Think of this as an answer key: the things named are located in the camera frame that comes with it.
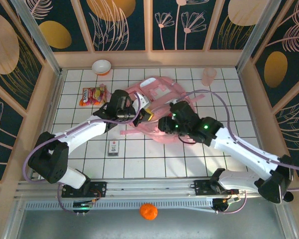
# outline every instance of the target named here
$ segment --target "metal frame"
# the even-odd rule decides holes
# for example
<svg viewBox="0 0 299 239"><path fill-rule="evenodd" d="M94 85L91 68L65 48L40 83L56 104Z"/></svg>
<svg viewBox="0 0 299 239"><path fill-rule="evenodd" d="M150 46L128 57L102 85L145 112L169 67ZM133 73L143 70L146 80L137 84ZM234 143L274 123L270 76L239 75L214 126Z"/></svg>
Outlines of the metal frame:
<svg viewBox="0 0 299 239"><path fill-rule="evenodd" d="M62 82L65 73L62 72L60 79L51 98L46 122L43 130L50 127L55 115L55 110L60 97ZM92 210L104 209L135 209L140 204L150 202L158 208L186 208L203 212L214 212L203 209L210 207L213 198L223 198L222 195L196 196L192 184L194 180L209 179L201 178L160 178L160 179L101 179L106 181L106 197L102 198L91 208ZM24 220L25 210L61 210L56 199L57 185L44 182L42 184L29 184L20 181L14 196L15 203L11 208L10 218L7 222L5 233L1 239L16 239L19 228ZM258 193L248 193L248 198L259 197ZM62 199L67 209L73 209L73 199ZM292 212L288 205L277 206L278 217L281 220L286 238L298 239L299 233Z"/></svg>
<svg viewBox="0 0 299 239"><path fill-rule="evenodd" d="M254 27L252 33L250 34L246 45L244 46L241 57L237 63L237 72L238 74L244 69L246 63L250 59L251 54L255 50L258 42L260 41L262 35L265 33L267 27L270 24L272 17L275 15L276 11L279 8L281 0L269 0L265 9Z"/></svg>
<svg viewBox="0 0 299 239"><path fill-rule="evenodd" d="M39 29L38 24L32 17L28 6L26 5L25 1L22 0L11 0L12 5L14 6L16 12L21 17L24 25L29 30L31 36L37 43L37 46L40 48L42 54L46 58L46 60L50 63L52 69L57 75L60 75L60 66L58 62L56 61L53 52L46 42L42 32Z"/></svg>

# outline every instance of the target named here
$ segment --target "white bowl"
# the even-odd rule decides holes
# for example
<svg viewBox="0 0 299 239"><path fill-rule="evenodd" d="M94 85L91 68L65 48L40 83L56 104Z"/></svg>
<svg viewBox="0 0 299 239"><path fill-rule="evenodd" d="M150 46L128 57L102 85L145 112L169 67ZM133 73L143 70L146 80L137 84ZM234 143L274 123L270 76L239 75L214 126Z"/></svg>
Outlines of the white bowl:
<svg viewBox="0 0 299 239"><path fill-rule="evenodd" d="M108 74L110 69L111 63L107 60L98 60L92 65L92 71L101 76Z"/></svg>

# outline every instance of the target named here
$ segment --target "gray floor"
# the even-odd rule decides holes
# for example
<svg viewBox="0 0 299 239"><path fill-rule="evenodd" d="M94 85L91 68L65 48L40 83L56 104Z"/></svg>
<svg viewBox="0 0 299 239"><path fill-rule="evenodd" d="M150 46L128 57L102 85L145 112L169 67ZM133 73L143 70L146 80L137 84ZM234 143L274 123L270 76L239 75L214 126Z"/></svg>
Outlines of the gray floor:
<svg viewBox="0 0 299 239"><path fill-rule="evenodd" d="M253 198L242 211L232 215L165 209L159 210L154 221L142 219L138 210L91 211L85 217L63 211L27 211L18 238L282 239L285 236L274 204Z"/></svg>

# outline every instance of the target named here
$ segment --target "black bracket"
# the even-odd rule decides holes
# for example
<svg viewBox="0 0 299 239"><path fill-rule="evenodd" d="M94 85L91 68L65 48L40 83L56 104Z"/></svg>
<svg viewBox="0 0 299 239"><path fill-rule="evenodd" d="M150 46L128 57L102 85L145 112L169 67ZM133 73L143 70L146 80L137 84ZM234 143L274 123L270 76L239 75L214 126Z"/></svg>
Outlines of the black bracket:
<svg viewBox="0 0 299 239"><path fill-rule="evenodd" d="M74 189L69 185L62 188L62 198L104 198L106 194L107 182L90 182L86 193L82 190Z"/></svg>
<svg viewBox="0 0 299 239"><path fill-rule="evenodd" d="M191 185L191 188L195 190L196 196L213 196L213 195L224 195L229 196L232 194L239 194L239 190L218 190L215 191L209 179L195 180L194 184Z"/></svg>

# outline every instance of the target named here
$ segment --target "orange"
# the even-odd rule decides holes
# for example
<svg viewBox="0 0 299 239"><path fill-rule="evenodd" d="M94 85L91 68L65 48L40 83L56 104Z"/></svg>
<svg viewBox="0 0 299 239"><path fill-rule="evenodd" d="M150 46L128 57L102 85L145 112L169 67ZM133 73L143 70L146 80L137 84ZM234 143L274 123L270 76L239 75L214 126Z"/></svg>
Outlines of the orange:
<svg viewBox="0 0 299 239"><path fill-rule="evenodd" d="M152 204L143 204L140 208L140 215L146 220L154 220L157 217L157 207Z"/></svg>

